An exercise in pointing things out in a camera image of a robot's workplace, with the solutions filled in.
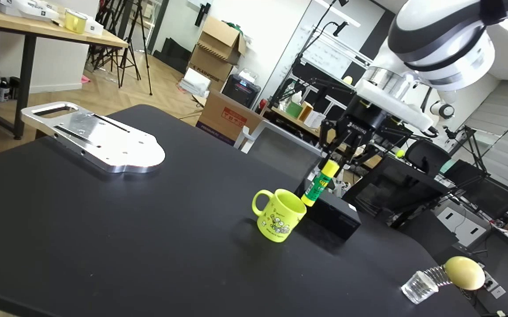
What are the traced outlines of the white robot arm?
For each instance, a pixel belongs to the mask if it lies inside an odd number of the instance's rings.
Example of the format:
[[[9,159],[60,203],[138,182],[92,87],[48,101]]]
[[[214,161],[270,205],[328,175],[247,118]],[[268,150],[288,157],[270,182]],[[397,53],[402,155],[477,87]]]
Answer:
[[[434,120],[406,104],[399,88],[461,90],[480,81],[496,60],[487,29],[507,20],[508,0],[406,0],[355,94],[436,138]]]

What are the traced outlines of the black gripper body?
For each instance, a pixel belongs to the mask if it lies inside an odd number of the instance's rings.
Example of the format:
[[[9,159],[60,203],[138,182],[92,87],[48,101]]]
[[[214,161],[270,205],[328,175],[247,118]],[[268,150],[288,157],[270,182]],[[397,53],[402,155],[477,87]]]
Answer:
[[[334,141],[334,154],[353,155],[353,148],[358,143],[367,143],[383,122],[383,110],[360,97],[353,97],[348,108],[337,118],[327,118],[321,124],[320,145],[321,131],[325,127],[334,127],[337,132],[337,140]]]

